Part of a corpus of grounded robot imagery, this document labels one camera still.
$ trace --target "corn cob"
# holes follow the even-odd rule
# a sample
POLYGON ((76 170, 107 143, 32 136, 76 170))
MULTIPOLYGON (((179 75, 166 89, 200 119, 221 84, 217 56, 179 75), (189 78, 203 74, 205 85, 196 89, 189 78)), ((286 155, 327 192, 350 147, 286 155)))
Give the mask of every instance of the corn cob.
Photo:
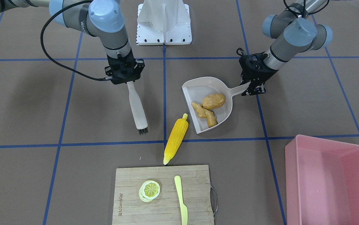
POLYGON ((167 165, 167 163, 174 157, 182 143, 182 139, 184 139, 186 130, 188 129, 188 121, 186 121, 187 118, 188 114, 184 113, 184 116, 178 119, 174 124, 164 150, 164 165, 167 165))

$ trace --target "lemon slice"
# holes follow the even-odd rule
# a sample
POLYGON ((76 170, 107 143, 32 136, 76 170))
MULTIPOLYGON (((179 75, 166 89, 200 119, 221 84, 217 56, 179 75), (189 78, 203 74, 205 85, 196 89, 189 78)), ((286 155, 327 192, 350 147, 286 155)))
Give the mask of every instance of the lemon slice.
POLYGON ((143 201, 143 202, 151 202, 153 199, 146 199, 142 196, 141 194, 141 188, 139 188, 139 198, 143 201))
POLYGON ((160 185, 156 181, 145 181, 140 188, 140 196, 148 200, 155 199, 159 194, 160 185))

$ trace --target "white brush handle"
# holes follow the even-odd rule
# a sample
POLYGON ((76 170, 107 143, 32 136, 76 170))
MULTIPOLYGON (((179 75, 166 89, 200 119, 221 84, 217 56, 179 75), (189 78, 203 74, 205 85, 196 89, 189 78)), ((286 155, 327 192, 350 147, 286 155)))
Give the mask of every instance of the white brush handle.
POLYGON ((148 127, 148 121, 146 120, 144 107, 142 107, 141 99, 135 90, 134 82, 127 82, 128 92, 130 96, 130 106, 132 116, 134 117, 135 125, 138 130, 148 127))

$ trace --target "yellow knife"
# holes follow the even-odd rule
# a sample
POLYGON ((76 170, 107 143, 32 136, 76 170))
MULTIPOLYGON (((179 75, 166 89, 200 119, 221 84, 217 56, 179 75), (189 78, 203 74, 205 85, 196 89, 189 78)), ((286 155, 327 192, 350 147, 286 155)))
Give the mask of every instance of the yellow knife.
POLYGON ((184 205, 184 199, 182 198, 182 182, 179 175, 174 177, 175 188, 177 188, 177 194, 179 199, 179 208, 181 209, 182 225, 188 225, 188 208, 184 205))

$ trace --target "cutting board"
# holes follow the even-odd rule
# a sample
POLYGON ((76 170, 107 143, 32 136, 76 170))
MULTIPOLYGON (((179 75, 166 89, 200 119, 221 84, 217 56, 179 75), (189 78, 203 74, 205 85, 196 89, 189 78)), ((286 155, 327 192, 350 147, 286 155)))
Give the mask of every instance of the cutting board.
POLYGON ((214 225, 208 165, 118 168, 112 224, 181 225, 175 175, 181 176, 188 225, 214 225), (141 201, 138 193, 147 180, 160 184, 160 194, 148 203, 141 201))

